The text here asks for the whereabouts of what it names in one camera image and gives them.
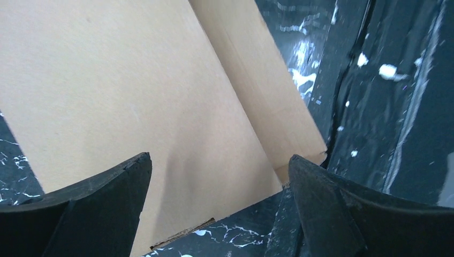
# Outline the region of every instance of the cardboard box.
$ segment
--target cardboard box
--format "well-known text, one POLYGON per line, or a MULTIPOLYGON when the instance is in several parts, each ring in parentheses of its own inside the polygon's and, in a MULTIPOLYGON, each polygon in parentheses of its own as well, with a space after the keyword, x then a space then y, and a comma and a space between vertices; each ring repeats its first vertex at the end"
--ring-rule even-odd
POLYGON ((325 158, 254 1, 191 4, 0 10, 0 109, 45 192, 150 152, 132 256, 279 192, 292 154, 325 158))

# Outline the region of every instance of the cardboard panel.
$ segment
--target cardboard panel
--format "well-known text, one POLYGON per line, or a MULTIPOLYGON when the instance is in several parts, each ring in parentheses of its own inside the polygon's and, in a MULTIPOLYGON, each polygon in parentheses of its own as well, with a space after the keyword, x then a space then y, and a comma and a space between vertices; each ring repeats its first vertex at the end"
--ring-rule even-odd
POLYGON ((133 256, 281 190, 186 0, 9 1, 0 17, 0 109, 45 192, 150 152, 133 256))
POLYGON ((293 154, 320 164, 326 145, 255 2, 190 3, 273 168, 286 166, 293 154))

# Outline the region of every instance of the cardboard sheet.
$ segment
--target cardboard sheet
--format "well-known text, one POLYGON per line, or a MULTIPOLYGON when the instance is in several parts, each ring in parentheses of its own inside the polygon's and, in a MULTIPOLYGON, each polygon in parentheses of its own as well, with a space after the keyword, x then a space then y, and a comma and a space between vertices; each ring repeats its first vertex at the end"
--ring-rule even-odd
POLYGON ((320 164, 326 145, 253 0, 190 0, 273 168, 293 154, 320 164))
POLYGON ((281 190, 186 0, 9 1, 0 17, 0 109, 45 192, 150 152, 132 256, 281 190))

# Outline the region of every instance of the cardboard flap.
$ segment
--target cardboard flap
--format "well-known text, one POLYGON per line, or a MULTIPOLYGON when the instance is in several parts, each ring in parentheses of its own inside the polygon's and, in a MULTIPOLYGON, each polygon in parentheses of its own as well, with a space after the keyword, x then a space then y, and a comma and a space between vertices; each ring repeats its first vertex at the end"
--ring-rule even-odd
POLYGON ((0 16, 0 109, 45 192, 150 152, 133 256, 282 189, 186 0, 9 1, 0 16))
POLYGON ((190 0, 273 168, 326 145, 253 0, 190 0))

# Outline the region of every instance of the brown cardboard box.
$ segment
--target brown cardboard box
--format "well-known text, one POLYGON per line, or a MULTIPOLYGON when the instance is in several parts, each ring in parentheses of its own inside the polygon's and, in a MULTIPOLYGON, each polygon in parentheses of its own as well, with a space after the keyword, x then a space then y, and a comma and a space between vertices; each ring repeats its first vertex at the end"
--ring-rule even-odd
POLYGON ((191 4, 0 9, 0 109, 45 192, 150 152, 132 256, 279 192, 292 154, 324 159, 254 1, 191 4))

